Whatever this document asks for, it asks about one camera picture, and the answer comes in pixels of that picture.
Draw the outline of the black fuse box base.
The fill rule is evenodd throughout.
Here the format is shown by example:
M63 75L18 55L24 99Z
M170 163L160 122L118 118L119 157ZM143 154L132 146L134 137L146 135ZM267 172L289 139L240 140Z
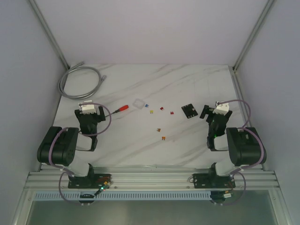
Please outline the black fuse box base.
M198 115L196 109L192 104L184 105L181 107L187 119L195 117Z

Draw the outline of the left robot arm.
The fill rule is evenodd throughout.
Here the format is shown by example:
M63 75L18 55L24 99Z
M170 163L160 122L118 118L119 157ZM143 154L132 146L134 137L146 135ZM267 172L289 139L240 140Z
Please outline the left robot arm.
M66 172L69 188L92 188L94 168L76 156L77 151L93 152L98 144L98 123L105 121L102 106L83 105L75 110L79 128L52 126L37 150L37 160Z

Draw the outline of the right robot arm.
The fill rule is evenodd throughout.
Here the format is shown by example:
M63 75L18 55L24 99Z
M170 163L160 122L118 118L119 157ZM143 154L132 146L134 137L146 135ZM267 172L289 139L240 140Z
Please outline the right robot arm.
M254 127L227 127L232 114L228 104L216 108L205 105L200 118L207 116L209 125L207 146L211 151L225 151L229 156L213 163L209 169L208 183L218 187L224 177L233 177L239 171L264 164L267 159L266 149Z

